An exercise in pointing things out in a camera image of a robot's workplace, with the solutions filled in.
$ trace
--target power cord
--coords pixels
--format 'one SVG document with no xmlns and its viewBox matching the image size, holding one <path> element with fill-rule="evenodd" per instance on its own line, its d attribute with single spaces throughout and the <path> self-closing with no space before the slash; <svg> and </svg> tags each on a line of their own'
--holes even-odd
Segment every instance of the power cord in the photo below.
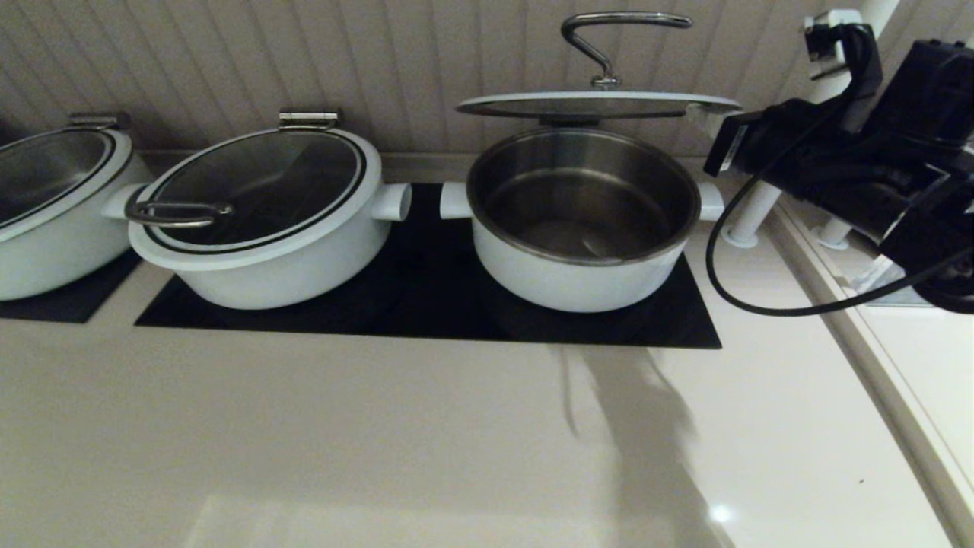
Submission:
<svg viewBox="0 0 974 548">
<path fill-rule="evenodd" d="M 876 288 L 874 290 L 870 290 L 863 294 L 849 297 L 849 298 L 844 298 L 834 302 L 829 302 L 826 304 L 817 304 L 817 305 L 807 306 L 803 308 L 766 308 L 764 306 L 757 306 L 749 302 L 744 302 L 743 300 L 740 300 L 739 298 L 733 296 L 727 291 L 727 289 L 723 285 L 721 285 L 720 280 L 717 279 L 717 270 L 714 268 L 714 250 L 717 247 L 717 238 L 720 235 L 721 229 L 724 228 L 724 224 L 727 222 L 728 217 L 731 216 L 731 213 L 733 212 L 734 208 L 737 206 L 737 204 L 740 203 L 741 200 L 744 199 L 744 197 L 751 191 L 751 189 L 754 188 L 754 185 L 757 184 L 759 180 L 761 180 L 761 177 L 763 177 L 765 173 L 768 172 L 768 170 L 770 170 L 779 160 L 781 160 L 781 158 L 785 157 L 788 153 L 790 153 L 792 150 L 794 150 L 799 145 L 801 145 L 808 136 L 810 136 L 812 133 L 814 133 L 819 128 L 821 128 L 835 114 L 840 112 L 843 109 L 843 107 L 847 105 L 847 103 L 848 103 L 848 99 L 837 101 L 836 106 L 832 110 L 830 110 L 825 116 L 823 116 L 817 122 L 809 126 L 806 130 L 804 130 L 800 135 L 798 135 L 798 137 L 795 138 L 794 141 L 792 141 L 791 144 L 781 149 L 781 151 L 778 152 L 777 155 L 775 155 L 773 158 L 771 158 L 771 160 L 767 164 L 765 164 L 763 168 L 755 172 L 754 175 L 751 176 L 751 178 L 749 178 L 747 182 L 744 183 L 744 185 L 740 188 L 740 190 L 737 191 L 737 194 L 735 194 L 734 197 L 730 199 L 730 202 L 728 203 L 727 207 L 724 209 L 724 212 L 721 214 L 720 218 L 718 218 L 717 222 L 714 224 L 714 229 L 710 232 L 710 237 L 707 239 L 707 249 L 705 253 L 707 277 L 710 278 L 710 283 L 713 284 L 714 290 L 717 291 L 717 294 L 719 294 L 721 297 L 724 298 L 724 300 L 726 300 L 730 304 L 733 304 L 737 308 L 746 310 L 748 312 L 753 312 L 755 314 L 763 314 L 765 316 L 778 316 L 778 317 L 814 316 L 817 314 L 825 314 L 827 312 L 836 312 L 839 310 L 845 310 L 846 308 L 858 306 L 860 304 L 880 298 L 881 296 L 898 292 L 914 284 L 925 282 L 926 280 L 932 278 L 938 272 L 940 272 L 950 264 L 953 264 L 954 262 L 961 260 L 968 254 L 970 254 L 972 251 L 974 251 L 974 246 L 972 246 L 964 250 L 963 252 L 954 254 L 938 262 L 937 264 L 934 264 L 924 270 L 919 271 L 916 274 L 912 274 L 905 278 L 901 278 L 899 280 L 896 280 L 895 282 L 890 282 L 889 284 L 886 284 L 881 288 Z"/>
</svg>

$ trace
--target white side handle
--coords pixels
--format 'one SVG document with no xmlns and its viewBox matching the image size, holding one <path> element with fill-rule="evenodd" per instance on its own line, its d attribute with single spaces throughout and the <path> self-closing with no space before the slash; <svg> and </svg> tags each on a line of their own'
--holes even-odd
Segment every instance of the white side handle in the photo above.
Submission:
<svg viewBox="0 0 974 548">
<path fill-rule="evenodd" d="M 439 195 L 439 218 L 471 218 L 473 210 L 467 199 L 467 184 L 444 182 Z"/>
<path fill-rule="evenodd" d="M 372 218 L 406 220 L 413 205 L 413 186 L 408 182 L 380 184 L 372 202 Z"/>
<path fill-rule="evenodd" d="M 127 184 L 122 188 L 119 188 L 117 191 L 115 191 L 115 194 L 112 194 L 107 200 L 105 200 L 105 205 L 101 206 L 101 214 L 107 216 L 108 218 L 126 220 L 125 205 L 129 202 L 129 198 L 131 198 L 132 195 L 137 194 L 148 185 L 148 183 Z"/>
<path fill-rule="evenodd" d="M 699 182 L 700 220 L 717 220 L 724 212 L 724 197 L 712 182 Z"/>
</svg>

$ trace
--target glass lid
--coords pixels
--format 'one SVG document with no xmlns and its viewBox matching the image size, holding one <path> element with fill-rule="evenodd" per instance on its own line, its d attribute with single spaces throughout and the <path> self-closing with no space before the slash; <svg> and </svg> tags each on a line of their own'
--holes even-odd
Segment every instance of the glass lid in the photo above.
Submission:
<svg viewBox="0 0 974 548">
<path fill-rule="evenodd" d="M 0 226 L 79 187 L 104 165 L 112 147 L 101 132 L 66 131 L 0 148 Z"/>
<path fill-rule="evenodd" d="M 254 243 L 283 237 L 335 211 L 355 192 L 363 172 L 362 152 L 344 137 L 315 130 L 268 132 L 230 141 L 186 163 L 140 207 L 158 218 L 222 208 L 223 215 L 213 215 L 205 226 L 161 230 L 171 240 L 200 246 Z"/>
<path fill-rule="evenodd" d="M 619 118 L 672 118 L 698 104 L 708 112 L 740 110 L 731 99 L 659 92 L 536 92 L 472 98 L 459 112 L 507 118 L 537 118 L 547 123 L 585 123 Z"/>
</svg>

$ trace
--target lid handle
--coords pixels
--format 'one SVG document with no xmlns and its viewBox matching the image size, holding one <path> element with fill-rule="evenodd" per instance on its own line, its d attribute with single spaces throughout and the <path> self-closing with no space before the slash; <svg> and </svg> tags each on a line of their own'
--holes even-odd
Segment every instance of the lid handle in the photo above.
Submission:
<svg viewBox="0 0 974 548">
<path fill-rule="evenodd" d="M 225 202 L 203 204 L 200 202 L 166 202 L 166 201 L 129 201 L 125 209 L 125 217 L 139 224 L 158 226 L 160 228 L 202 228 L 210 226 L 216 221 L 212 215 L 201 216 L 162 216 L 150 213 L 153 209 L 191 210 L 211 212 L 215 215 L 229 215 L 234 207 Z"/>
<path fill-rule="evenodd" d="M 658 24 L 675 28 L 690 28 L 693 26 L 693 20 L 683 16 L 656 12 L 600 12 L 578 14 L 567 18 L 565 22 L 561 23 L 562 37 L 580 52 L 599 63 L 599 66 L 602 67 L 602 75 L 592 77 L 592 87 L 608 90 L 621 85 L 622 78 L 613 74 L 612 62 L 605 54 L 596 50 L 588 41 L 575 33 L 576 28 L 593 24 Z"/>
</svg>

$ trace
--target cooktop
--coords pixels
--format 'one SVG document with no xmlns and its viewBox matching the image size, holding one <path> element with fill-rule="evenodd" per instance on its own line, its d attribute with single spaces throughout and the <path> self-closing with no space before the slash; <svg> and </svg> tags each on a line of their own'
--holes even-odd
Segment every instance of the cooktop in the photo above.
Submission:
<svg viewBox="0 0 974 548">
<path fill-rule="evenodd" d="M 409 218 L 352 280 L 272 310 L 224 308 L 173 277 L 138 326 L 340 333 L 542 343 L 721 348 L 690 267 L 680 257 L 654 294 L 612 312 L 578 314 L 532 304 L 484 270 L 469 219 L 440 220 L 438 184 L 414 184 Z"/>
<path fill-rule="evenodd" d="M 0 302 L 0 318 L 84 324 L 141 261 L 128 250 L 88 276 L 45 294 Z"/>
</svg>

